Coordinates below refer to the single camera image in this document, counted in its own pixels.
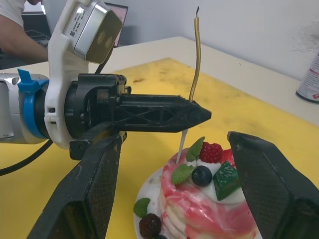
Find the white wall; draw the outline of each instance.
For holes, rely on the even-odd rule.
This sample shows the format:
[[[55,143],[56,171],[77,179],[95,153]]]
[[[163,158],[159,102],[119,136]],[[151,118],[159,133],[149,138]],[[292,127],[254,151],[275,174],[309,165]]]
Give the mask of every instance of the white wall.
[[[194,39],[199,5],[202,43],[231,55],[301,79],[319,51],[318,0],[109,1],[129,6],[124,44],[173,36]],[[58,13],[49,16],[49,11],[61,11],[66,0],[44,3],[49,2],[47,15],[55,22]]]

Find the white stick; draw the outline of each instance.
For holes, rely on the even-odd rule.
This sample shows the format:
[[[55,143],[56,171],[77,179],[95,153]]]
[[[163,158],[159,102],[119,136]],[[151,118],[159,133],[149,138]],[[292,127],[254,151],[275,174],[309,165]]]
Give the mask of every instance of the white stick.
[[[180,144],[179,144],[179,151],[178,151],[178,154],[177,154],[176,164],[179,163],[181,152],[183,151],[183,147],[184,147],[184,143],[185,143],[187,132],[188,132],[188,129],[185,129],[185,130],[183,130],[181,132],[181,140],[180,140]]]

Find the white can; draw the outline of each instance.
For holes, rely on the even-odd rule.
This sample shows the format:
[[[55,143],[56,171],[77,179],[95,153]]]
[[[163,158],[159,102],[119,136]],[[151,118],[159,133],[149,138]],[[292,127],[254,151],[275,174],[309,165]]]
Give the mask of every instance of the white can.
[[[296,95],[307,102],[319,104],[319,54],[312,62]]]

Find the white frosting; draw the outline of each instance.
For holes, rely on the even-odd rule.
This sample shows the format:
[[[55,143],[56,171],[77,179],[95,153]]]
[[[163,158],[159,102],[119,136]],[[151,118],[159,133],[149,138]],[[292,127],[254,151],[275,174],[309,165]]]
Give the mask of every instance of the white frosting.
[[[220,163],[206,163],[206,162],[201,161],[200,159],[197,160],[197,161],[193,161],[191,163],[194,163],[194,162],[196,164],[195,166],[205,166],[205,167],[207,167],[211,171],[211,174],[213,176],[215,175],[215,173],[217,173],[217,171],[219,170],[219,168],[221,166]],[[245,201],[245,196],[244,196],[243,190],[241,188],[237,189],[235,192],[233,192],[231,195],[229,195],[225,199],[219,201],[217,199],[215,185],[214,185],[214,181],[213,180],[210,182],[210,184],[208,184],[205,187],[199,187],[197,185],[195,185],[195,186],[197,188],[199,188],[203,192],[203,194],[206,195],[206,197],[208,197],[210,200],[212,200],[215,203],[219,203],[219,204],[237,204],[237,203],[242,203],[242,202]]]

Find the mint leaf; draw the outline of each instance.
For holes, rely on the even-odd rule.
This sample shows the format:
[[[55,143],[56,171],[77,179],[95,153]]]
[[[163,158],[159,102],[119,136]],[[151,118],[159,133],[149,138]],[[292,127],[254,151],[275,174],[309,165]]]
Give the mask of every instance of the mint leaf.
[[[171,183],[174,185],[184,182],[191,175],[194,170],[193,166],[187,164],[180,165],[171,175]]]
[[[150,201],[151,200],[149,198],[141,198],[135,203],[133,211],[136,216],[143,218],[147,215]]]
[[[203,147],[204,140],[205,140],[205,137],[200,138],[188,149],[186,154],[186,160],[188,162],[197,160],[200,154],[201,148]]]

